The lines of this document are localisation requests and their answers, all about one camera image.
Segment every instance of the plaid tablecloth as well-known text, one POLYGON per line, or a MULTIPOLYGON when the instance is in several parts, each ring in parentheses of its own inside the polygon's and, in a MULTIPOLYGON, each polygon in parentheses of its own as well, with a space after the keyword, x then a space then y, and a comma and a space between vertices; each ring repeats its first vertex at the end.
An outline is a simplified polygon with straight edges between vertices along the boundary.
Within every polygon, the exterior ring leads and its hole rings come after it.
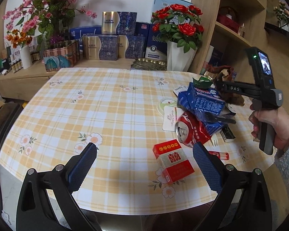
MULTIPOLYGON (((93 142, 98 156, 73 197, 88 210, 142 215, 195 207, 214 200, 192 156, 183 149, 195 173, 167 185, 153 155, 153 145, 176 138, 162 130, 156 110, 162 98, 176 96, 173 89, 188 85, 198 75, 185 72, 98 68, 61 69, 33 97, 18 117, 0 152, 0 164, 23 180, 29 168, 52 170, 93 142)), ((237 124, 231 125, 236 140, 208 150, 228 152, 239 170, 265 170, 273 156, 253 142, 248 121, 248 98, 235 107, 237 124)))

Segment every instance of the floor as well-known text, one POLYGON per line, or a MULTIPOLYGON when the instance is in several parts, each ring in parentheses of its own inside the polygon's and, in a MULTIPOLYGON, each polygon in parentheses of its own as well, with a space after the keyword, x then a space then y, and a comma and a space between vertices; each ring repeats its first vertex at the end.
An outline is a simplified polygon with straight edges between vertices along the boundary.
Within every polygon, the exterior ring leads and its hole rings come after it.
MULTIPOLYGON (((11 175, 0 165, 0 185, 2 191, 3 212, 2 217, 12 230, 16 230, 16 209, 22 182, 11 175)), ((57 201, 50 199, 58 220, 64 221, 57 201)), ((141 216, 124 216, 96 213, 103 231, 142 231, 141 216)))

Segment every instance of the metal screw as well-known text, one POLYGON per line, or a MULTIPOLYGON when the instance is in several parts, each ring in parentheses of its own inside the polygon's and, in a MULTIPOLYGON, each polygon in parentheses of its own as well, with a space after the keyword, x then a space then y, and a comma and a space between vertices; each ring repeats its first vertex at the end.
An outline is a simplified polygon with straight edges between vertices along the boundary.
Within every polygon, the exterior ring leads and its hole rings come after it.
POLYGON ((258 174, 258 175, 260 175, 260 174, 261 174, 261 170, 260 170, 259 168, 256 168, 256 169, 255 169, 255 173, 258 174))
POLYGON ((33 174, 33 173, 34 173, 34 169, 33 169, 33 168, 30 168, 30 169, 28 170, 28 174, 31 175, 31 174, 33 174))
POLYGON ((57 171, 61 171, 64 168, 62 164, 56 166, 57 171))
POLYGON ((226 169, 229 170, 229 171, 232 171, 232 170, 234 170, 234 166, 231 165, 231 164, 227 164, 226 165, 226 169))

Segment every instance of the white vase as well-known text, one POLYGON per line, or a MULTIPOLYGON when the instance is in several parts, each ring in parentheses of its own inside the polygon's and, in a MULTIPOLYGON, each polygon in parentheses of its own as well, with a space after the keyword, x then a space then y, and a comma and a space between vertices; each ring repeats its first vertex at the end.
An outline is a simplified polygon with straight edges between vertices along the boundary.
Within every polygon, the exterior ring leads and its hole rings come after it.
POLYGON ((279 27, 289 32, 289 23, 286 24, 285 21, 281 20, 279 27))
POLYGON ((167 43, 167 70, 168 71, 184 71, 187 72, 194 56, 197 52, 192 48, 184 53, 184 47, 177 47, 177 43, 169 41, 167 43))
POLYGON ((22 60, 22 66, 24 69, 27 69, 32 66, 32 59, 28 45, 26 45, 20 50, 20 58, 22 60))

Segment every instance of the red and gold box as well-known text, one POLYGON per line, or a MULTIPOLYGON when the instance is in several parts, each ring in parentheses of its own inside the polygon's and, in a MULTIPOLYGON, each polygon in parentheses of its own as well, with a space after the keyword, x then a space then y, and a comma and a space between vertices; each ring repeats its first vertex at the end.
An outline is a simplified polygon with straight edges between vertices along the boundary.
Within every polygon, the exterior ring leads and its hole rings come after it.
POLYGON ((177 140, 155 144, 153 152, 168 184, 195 172, 177 140))

